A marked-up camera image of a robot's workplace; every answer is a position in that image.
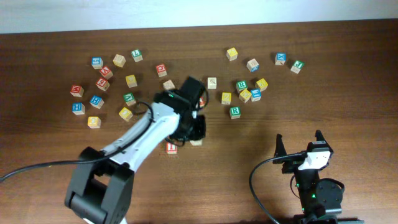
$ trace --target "blue block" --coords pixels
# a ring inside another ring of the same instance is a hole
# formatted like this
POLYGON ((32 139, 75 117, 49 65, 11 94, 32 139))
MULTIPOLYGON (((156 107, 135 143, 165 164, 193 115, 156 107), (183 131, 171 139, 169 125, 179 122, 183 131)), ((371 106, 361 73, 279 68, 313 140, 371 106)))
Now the blue block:
POLYGON ((285 53, 277 53, 276 58, 277 58, 277 60, 286 60, 286 54, 285 53))
POLYGON ((101 102, 101 100, 102 100, 101 97, 94 95, 90 100, 90 103, 98 105, 101 102))
POLYGON ((253 96, 253 98, 261 97, 261 92, 259 89, 254 89, 251 90, 251 95, 253 96))
POLYGON ((83 103, 74 103, 72 105, 72 111, 81 111, 81 106, 83 105, 83 103))

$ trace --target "wooden block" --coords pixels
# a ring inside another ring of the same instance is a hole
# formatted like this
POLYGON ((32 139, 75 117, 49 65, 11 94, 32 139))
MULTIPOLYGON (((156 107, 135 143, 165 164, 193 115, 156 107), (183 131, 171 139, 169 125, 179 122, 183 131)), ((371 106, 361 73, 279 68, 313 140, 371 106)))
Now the wooden block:
POLYGON ((253 89, 250 92, 251 92, 250 100, 252 102, 259 101, 261 99, 261 91, 259 89, 253 89))
POLYGON ((139 62, 139 61, 143 60, 141 51, 139 51, 138 49, 137 50, 133 50, 131 52, 131 56, 132 56, 132 58, 134 59, 135 62, 139 62))
POLYGON ((163 88, 165 90, 173 90, 173 89, 175 89, 175 86, 174 86, 173 82, 171 80, 169 80, 169 81, 163 83, 163 88))
POLYGON ((192 144, 192 146, 201 146, 203 143, 203 139, 196 141, 191 140, 190 143, 192 144))
POLYGON ((127 108, 123 108, 120 112, 119 112, 120 117, 122 117, 125 121, 129 121, 132 118, 132 112, 127 109, 127 108))
POLYGON ((129 88, 138 86, 135 75, 126 76, 126 83, 127 83, 127 86, 129 86, 129 88))
POLYGON ((241 99, 241 101, 243 101, 244 103, 249 101, 250 97, 251 93, 249 92, 249 90, 243 90, 241 94, 239 94, 239 99, 241 99))
POLYGON ((257 63, 256 59, 248 61, 248 64, 246 66, 250 72, 255 72, 259 69, 259 64, 257 63))
POLYGON ((100 57, 93 57, 91 59, 91 65, 94 69, 101 69, 104 66, 104 61, 100 57))
POLYGON ((284 65, 286 62, 286 54, 285 53, 277 53, 275 56, 275 64, 276 65, 284 65))
POLYGON ((228 57, 229 61, 235 60, 238 58, 238 52, 236 51, 236 49, 234 47, 231 49, 228 49, 226 51, 226 57, 228 57))
POLYGON ((99 72, 107 80, 113 76, 112 71, 107 66, 104 66, 99 72))
POLYGON ((100 90, 104 90, 104 91, 106 91, 111 86, 109 84, 109 82, 104 78, 99 78, 96 85, 100 90))
POLYGON ((97 116, 88 117, 87 125, 90 128, 100 128, 101 127, 101 119, 97 116))
POLYGON ((215 90, 217 88, 217 78, 211 77, 207 78, 207 89, 215 90))
POLYGON ((304 63, 296 60, 292 66, 292 68, 290 69, 290 71, 299 74, 299 72, 301 71, 301 69, 303 68, 304 63))
POLYGON ((229 115, 230 115, 231 119, 240 118, 241 117, 240 107, 236 106, 236 107, 232 107, 231 109, 229 109, 229 115))
POLYGON ((134 105, 136 103, 136 100, 134 99, 134 96, 132 95, 132 93, 123 95, 123 98, 128 106, 134 105))
POLYGON ((78 86, 78 85, 72 85, 72 88, 70 89, 70 93, 73 96, 77 96, 77 97, 82 97, 84 92, 85 92, 85 90, 83 89, 83 87, 78 86))
POLYGON ((258 80, 258 81, 256 82, 256 88, 257 88, 257 89, 260 89, 260 91, 266 90, 267 87, 268 87, 268 83, 267 83, 267 81, 266 81, 265 79, 263 79, 263 78, 260 79, 260 80, 258 80))
POLYGON ((102 105, 104 105, 104 100, 101 97, 94 95, 90 100, 90 104, 95 108, 101 109, 102 105))
POLYGON ((126 59, 122 55, 116 55, 113 59, 113 63, 118 66, 123 68, 124 64, 126 63, 126 59))
POLYGON ((238 93, 240 93, 241 91, 243 91, 247 88, 248 88, 248 84, 244 80, 236 83, 236 91, 238 91, 238 93))
POLYGON ((230 105, 231 99, 232 99, 232 93, 223 93, 223 96, 221 97, 221 104, 230 105))
POLYGON ((168 154, 176 154, 177 153, 177 146, 167 142, 166 143, 166 152, 168 154))
POLYGON ((163 76, 167 75, 166 66, 164 64, 157 65, 156 66, 156 72, 157 72, 159 77, 163 77, 163 76))
POLYGON ((72 112, 74 112, 75 115, 84 114, 85 111, 86 107, 83 105, 83 103, 74 103, 72 105, 72 112))

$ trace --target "yellow block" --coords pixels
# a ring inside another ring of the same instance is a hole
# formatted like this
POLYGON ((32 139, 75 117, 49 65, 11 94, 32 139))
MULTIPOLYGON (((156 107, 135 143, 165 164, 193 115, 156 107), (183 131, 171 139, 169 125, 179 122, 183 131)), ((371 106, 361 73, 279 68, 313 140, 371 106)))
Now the yellow block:
POLYGON ((268 87, 268 83, 265 79, 260 79, 256 82, 256 87, 260 89, 260 91, 266 90, 268 87))
POLYGON ((120 117, 122 117, 124 120, 129 121, 132 118, 132 112, 127 109, 127 108, 123 108, 120 112, 119 112, 120 117))
POLYGON ((126 76, 126 82, 129 88, 137 86, 137 80, 135 75, 126 76))
POLYGON ((241 99, 243 102, 247 102, 251 97, 251 93, 249 90, 243 90, 241 94, 239 94, 239 99, 241 99))
POLYGON ((238 52, 236 51, 236 49, 235 49, 234 47, 231 48, 231 49, 228 49, 228 50, 227 50, 227 53, 228 53, 228 55, 229 55, 230 57, 233 57, 233 56, 235 56, 235 55, 238 54, 238 52))
POLYGON ((223 96, 221 97, 221 103, 224 105, 229 105, 231 104, 231 99, 232 99, 231 93, 223 93, 223 96))

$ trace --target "wooden table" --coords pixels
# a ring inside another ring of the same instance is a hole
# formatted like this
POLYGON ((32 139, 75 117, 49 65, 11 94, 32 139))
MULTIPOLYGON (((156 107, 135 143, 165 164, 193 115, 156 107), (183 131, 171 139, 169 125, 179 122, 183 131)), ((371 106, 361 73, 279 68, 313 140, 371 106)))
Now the wooden table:
MULTIPOLYGON (((288 153, 306 149, 316 129, 335 150, 320 173, 346 185, 340 217, 367 223, 398 220, 398 20, 309 22, 175 29, 97 30, 0 35, 0 173, 45 161, 76 159, 86 147, 100 150, 135 122, 118 115, 123 94, 152 101, 162 83, 180 87, 188 75, 217 77, 204 110, 207 136, 202 147, 187 144, 178 155, 165 153, 162 142, 141 165, 134 180, 130 223, 237 223, 268 220, 248 186, 252 168, 270 158, 277 133, 288 153), (236 47, 229 62, 226 50, 236 47), (135 63, 130 51, 140 49, 135 63), (288 62, 275 66, 276 52, 288 62), (115 54, 126 57, 116 68, 115 54), (114 72, 103 92, 95 86, 100 73, 94 56, 114 72), (250 73, 255 58, 260 69, 250 73), (305 63, 297 75, 294 60, 305 63), (167 76, 155 66, 165 63, 167 76), (138 87, 124 77, 135 74, 138 87), (261 101, 244 104, 235 83, 265 78, 261 101), (69 93, 82 85, 83 98, 69 93), (240 119, 230 120, 221 93, 233 92, 231 106, 240 119), (98 110, 89 104, 104 98, 98 110), (72 113, 82 101, 86 114, 72 113), (101 129, 87 126, 88 116, 102 119, 101 129)), ((37 169, 0 185, 2 223, 83 223, 63 205, 74 166, 37 169)), ((289 189, 290 175, 267 164, 254 177, 264 205, 279 218, 301 213, 289 189)))

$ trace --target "black cable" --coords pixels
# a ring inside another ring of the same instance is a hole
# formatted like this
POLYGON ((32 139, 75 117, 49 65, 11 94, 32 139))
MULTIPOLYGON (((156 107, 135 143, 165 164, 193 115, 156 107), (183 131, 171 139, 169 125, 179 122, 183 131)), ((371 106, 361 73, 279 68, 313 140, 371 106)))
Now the black cable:
POLYGON ((297 196, 296 193, 294 193, 294 191, 293 191, 293 187, 292 187, 293 180, 294 180, 294 175, 292 176, 292 178, 290 180, 290 189, 291 189, 292 193, 294 194, 294 196, 296 196, 298 199, 300 199, 300 197, 297 196))
POLYGON ((278 159, 286 159, 286 158, 295 157, 295 156, 302 156, 303 154, 304 154, 303 152, 298 152, 298 153, 295 153, 295 154, 289 154, 289 155, 286 155, 286 156, 274 157, 274 158, 270 158, 270 159, 264 160, 264 161, 260 162, 257 166, 255 166, 255 167, 253 168, 253 170, 251 171, 251 173, 250 173, 250 176, 249 176, 250 191, 251 191, 251 193, 252 193, 254 199, 256 200, 256 202, 260 205, 261 209, 267 214, 267 216, 268 216, 268 217, 271 219, 271 221, 273 221, 275 224, 280 224, 280 223, 279 223, 279 222, 268 212, 268 210, 262 205, 262 203, 260 202, 260 199, 257 197, 256 193, 254 192, 253 185, 252 185, 252 181, 251 181, 251 180, 252 180, 252 177, 253 177, 253 174, 254 174, 254 172, 256 171, 256 169, 257 169, 258 167, 262 166, 263 164, 265 164, 265 163, 267 163, 267 162, 274 161, 274 160, 278 160, 278 159))
POLYGON ((49 166, 90 164, 90 163, 101 162, 101 161, 107 160, 110 157, 113 157, 116 154, 119 154, 120 152, 122 152, 123 150, 125 150, 126 148, 131 146, 131 144, 136 142, 142 135, 144 135, 145 132, 148 131, 149 127, 151 126, 151 124, 152 124, 152 122, 154 120, 154 110, 152 109, 152 107, 148 103, 143 102, 143 101, 137 101, 137 103, 138 104, 142 103, 142 104, 144 104, 144 105, 146 105, 148 107, 148 110, 150 111, 150 120, 148 122, 148 125, 145 127, 145 129, 140 134, 138 134, 137 137, 135 137, 131 142, 127 143, 125 146, 119 147, 116 151, 110 153, 107 156, 101 157, 99 159, 93 159, 93 160, 89 160, 89 161, 80 161, 80 160, 77 160, 77 161, 53 161, 53 162, 44 162, 44 163, 41 163, 41 164, 34 164, 34 165, 30 165, 30 166, 21 167, 19 169, 11 171, 10 173, 2 176, 1 179, 0 179, 0 183, 5 181, 7 178, 12 177, 13 175, 16 175, 18 173, 25 172, 25 171, 28 171, 28 170, 32 170, 32 169, 38 169, 38 168, 49 167, 49 166))

